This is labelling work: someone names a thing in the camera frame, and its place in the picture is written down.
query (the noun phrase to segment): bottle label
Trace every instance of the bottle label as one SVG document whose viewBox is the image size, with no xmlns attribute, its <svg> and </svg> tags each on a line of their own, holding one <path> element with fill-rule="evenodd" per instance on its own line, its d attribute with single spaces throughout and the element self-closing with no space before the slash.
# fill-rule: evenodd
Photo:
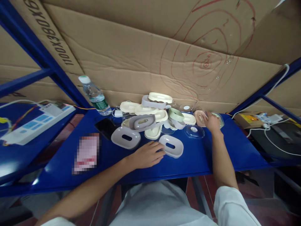
<svg viewBox="0 0 301 226">
<path fill-rule="evenodd" d="M 100 102 L 91 102 L 94 107 L 97 109 L 97 110 L 103 110 L 103 109 L 106 109 L 108 107 L 108 103 L 106 101 L 106 99 L 100 101 Z"/>
</svg>

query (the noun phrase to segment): oval hole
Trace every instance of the oval hole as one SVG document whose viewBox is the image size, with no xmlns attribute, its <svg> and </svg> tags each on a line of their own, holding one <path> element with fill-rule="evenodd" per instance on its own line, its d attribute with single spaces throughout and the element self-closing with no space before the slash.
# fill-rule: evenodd
<svg viewBox="0 0 301 226">
<path fill-rule="evenodd" d="M 122 135 L 122 138 L 128 141 L 131 141 L 133 138 L 129 137 L 128 135 Z"/>
<path fill-rule="evenodd" d="M 142 123 L 146 123 L 148 121 L 148 119 L 144 119 L 138 122 L 138 124 L 142 124 Z"/>
<path fill-rule="evenodd" d="M 167 147 L 171 148 L 171 149 L 175 149 L 176 147 L 170 143 L 166 143 L 165 144 Z"/>
</svg>

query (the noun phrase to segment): blue metal table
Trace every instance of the blue metal table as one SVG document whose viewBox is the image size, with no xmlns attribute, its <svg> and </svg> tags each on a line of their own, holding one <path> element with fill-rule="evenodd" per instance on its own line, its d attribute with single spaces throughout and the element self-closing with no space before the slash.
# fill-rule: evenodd
<svg viewBox="0 0 301 226">
<path fill-rule="evenodd" d="M 267 168 L 270 165 L 249 142 L 240 128 L 231 120 L 229 115 L 222 115 L 225 126 L 222 128 L 224 140 L 235 170 L 249 170 Z M 74 158 L 76 157 L 79 139 L 97 130 L 94 124 L 104 117 L 90 110 L 73 133 L 63 143 L 61 148 L 44 168 L 43 172 L 32 186 L 32 193 L 60 191 L 72 189 L 88 178 L 112 166 L 125 156 L 133 153 L 121 148 L 102 137 L 100 164 L 97 168 L 81 175 L 72 175 Z M 120 184 L 140 183 L 162 179 L 172 179 L 212 173 L 211 147 L 212 138 L 205 128 L 202 140 L 188 138 L 183 130 L 177 130 L 172 135 L 184 144 L 183 155 L 174 159 L 164 156 L 162 161 L 147 169 L 138 169 L 122 178 Z M 139 147 L 149 142 L 141 133 Z"/>
</svg>

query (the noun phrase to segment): white sleeve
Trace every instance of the white sleeve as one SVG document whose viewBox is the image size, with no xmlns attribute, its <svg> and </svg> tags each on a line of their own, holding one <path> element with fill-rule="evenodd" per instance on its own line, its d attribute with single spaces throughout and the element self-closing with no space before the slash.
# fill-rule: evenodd
<svg viewBox="0 0 301 226">
<path fill-rule="evenodd" d="M 41 226 L 75 226 L 72 222 L 66 220 L 63 217 L 56 217 L 46 223 L 42 224 Z"/>
<path fill-rule="evenodd" d="M 218 188 L 214 201 L 214 213 L 219 226 L 260 226 L 236 188 L 227 186 Z"/>
</svg>

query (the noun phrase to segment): left hand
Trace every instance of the left hand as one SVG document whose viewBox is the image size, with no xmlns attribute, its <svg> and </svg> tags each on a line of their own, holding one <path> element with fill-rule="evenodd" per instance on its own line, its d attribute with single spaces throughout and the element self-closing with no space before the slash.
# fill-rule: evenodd
<svg viewBox="0 0 301 226">
<path fill-rule="evenodd" d="M 153 165 L 158 164 L 163 158 L 163 155 L 165 155 L 165 151 L 157 152 L 163 148 L 163 144 L 151 141 L 127 157 L 129 165 L 134 169 L 152 167 Z"/>
</svg>

